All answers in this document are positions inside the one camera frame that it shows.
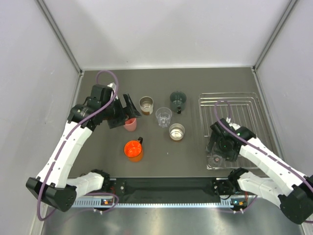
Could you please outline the dark green mug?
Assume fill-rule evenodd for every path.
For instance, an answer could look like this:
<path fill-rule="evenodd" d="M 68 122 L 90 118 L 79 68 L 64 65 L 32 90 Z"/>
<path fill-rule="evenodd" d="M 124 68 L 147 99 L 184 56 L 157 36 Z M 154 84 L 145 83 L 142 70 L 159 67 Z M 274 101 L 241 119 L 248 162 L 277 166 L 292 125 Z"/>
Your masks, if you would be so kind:
<path fill-rule="evenodd" d="M 181 114 L 185 109 L 187 101 L 186 94 L 181 91 L 175 91 L 170 94 L 170 108 L 173 112 Z"/>

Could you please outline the small clear plastic cup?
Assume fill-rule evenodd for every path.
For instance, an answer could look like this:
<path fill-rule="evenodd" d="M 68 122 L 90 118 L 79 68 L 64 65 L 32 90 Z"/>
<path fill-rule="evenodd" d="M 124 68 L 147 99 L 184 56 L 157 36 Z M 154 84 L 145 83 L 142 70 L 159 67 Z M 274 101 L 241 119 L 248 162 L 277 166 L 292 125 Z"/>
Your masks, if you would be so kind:
<path fill-rule="evenodd" d="M 225 168 L 225 160 L 221 156 L 220 151 L 206 151 L 207 169 L 223 169 Z"/>

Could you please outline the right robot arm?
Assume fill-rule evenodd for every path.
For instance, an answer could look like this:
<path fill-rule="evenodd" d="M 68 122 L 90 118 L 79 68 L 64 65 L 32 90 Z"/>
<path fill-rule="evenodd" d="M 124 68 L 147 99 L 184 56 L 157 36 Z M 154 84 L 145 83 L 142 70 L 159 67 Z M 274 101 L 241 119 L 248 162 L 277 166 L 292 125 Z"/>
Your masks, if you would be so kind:
<path fill-rule="evenodd" d="M 228 119 L 210 126 L 207 151 L 226 161 L 242 156 L 255 164 L 267 178 L 256 176 L 243 168 L 232 171 L 228 188 L 234 194 L 251 192 L 276 205 L 295 224 L 310 223 L 313 214 L 313 178 L 292 168 L 271 152 L 248 128 Z"/>

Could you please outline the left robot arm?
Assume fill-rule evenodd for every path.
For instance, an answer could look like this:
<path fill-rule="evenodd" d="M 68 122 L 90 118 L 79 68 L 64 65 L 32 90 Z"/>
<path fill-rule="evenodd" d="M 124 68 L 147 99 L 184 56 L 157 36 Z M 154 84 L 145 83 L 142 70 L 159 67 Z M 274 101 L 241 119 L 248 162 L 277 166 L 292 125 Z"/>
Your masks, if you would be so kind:
<path fill-rule="evenodd" d="M 126 102 L 123 106 L 115 92 L 114 83 L 94 85 L 85 102 L 71 108 L 64 132 L 47 164 L 26 182 L 26 188 L 38 201 L 66 212 L 76 199 L 90 192 L 109 192 L 110 177 L 102 170 L 95 169 L 74 179 L 68 176 L 81 148 L 98 125 L 107 121 L 113 129 L 141 116 L 128 93 L 123 94 Z"/>

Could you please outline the large clear plastic tumbler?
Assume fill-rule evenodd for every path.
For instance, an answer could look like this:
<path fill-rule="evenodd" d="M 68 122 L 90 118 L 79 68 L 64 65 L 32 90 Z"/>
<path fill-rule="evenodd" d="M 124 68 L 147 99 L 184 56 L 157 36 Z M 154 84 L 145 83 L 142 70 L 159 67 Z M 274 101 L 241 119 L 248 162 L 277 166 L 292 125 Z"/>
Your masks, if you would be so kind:
<path fill-rule="evenodd" d="M 158 125 L 162 128 L 168 127 L 171 121 L 172 111 L 169 108 L 161 107 L 156 111 Z"/>

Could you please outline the pink plastic cup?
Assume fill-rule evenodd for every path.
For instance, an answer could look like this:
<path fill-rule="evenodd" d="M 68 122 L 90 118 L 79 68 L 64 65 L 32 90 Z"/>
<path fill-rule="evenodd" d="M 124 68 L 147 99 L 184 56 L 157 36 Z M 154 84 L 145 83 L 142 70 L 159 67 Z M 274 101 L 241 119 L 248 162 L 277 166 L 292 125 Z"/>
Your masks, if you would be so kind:
<path fill-rule="evenodd" d="M 124 124 L 124 128 L 129 132 L 135 131 L 136 130 L 136 118 L 131 118 L 127 120 Z"/>

